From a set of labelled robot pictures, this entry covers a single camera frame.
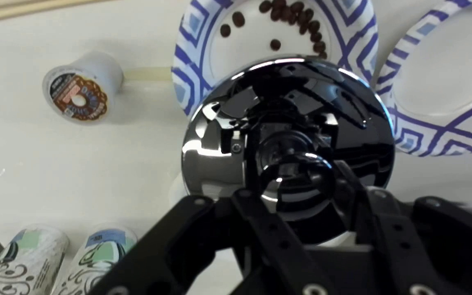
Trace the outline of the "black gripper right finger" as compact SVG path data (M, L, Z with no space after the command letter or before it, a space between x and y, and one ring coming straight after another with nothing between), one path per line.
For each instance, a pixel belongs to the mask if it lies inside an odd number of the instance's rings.
M360 245L369 245L397 295L472 295L472 210L442 197L397 200L333 164L335 204Z

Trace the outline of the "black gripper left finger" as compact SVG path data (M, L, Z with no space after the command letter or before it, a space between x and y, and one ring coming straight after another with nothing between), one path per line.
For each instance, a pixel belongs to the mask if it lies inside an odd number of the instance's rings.
M312 261L289 227L250 190L219 202L191 195L158 222L91 295L186 295L194 281L233 249L245 281L237 295L302 295Z

